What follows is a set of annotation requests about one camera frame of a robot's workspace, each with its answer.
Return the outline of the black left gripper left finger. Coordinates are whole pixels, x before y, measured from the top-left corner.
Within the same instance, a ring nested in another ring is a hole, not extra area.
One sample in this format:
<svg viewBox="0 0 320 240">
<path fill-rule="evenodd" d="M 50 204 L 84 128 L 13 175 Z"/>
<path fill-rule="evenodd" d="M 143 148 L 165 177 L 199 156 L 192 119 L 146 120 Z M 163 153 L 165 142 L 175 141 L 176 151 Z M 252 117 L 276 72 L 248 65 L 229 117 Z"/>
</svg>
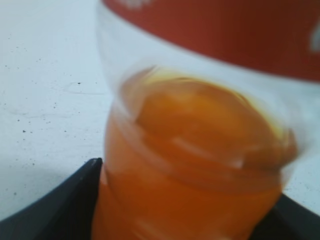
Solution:
<svg viewBox="0 0 320 240">
<path fill-rule="evenodd" d="M 1 220 L 2 240 L 89 240 L 101 158 L 87 161 L 67 180 L 23 210 Z"/>
</svg>

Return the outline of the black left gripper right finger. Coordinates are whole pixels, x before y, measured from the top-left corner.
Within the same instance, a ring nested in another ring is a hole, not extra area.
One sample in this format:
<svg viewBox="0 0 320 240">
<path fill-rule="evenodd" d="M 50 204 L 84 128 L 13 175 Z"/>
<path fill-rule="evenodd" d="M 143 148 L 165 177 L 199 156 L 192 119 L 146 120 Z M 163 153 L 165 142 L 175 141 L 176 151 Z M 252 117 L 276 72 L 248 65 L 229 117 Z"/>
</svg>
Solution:
<svg viewBox="0 0 320 240">
<path fill-rule="evenodd" d="M 282 194 L 255 227 L 253 240 L 320 240 L 320 216 Z"/>
</svg>

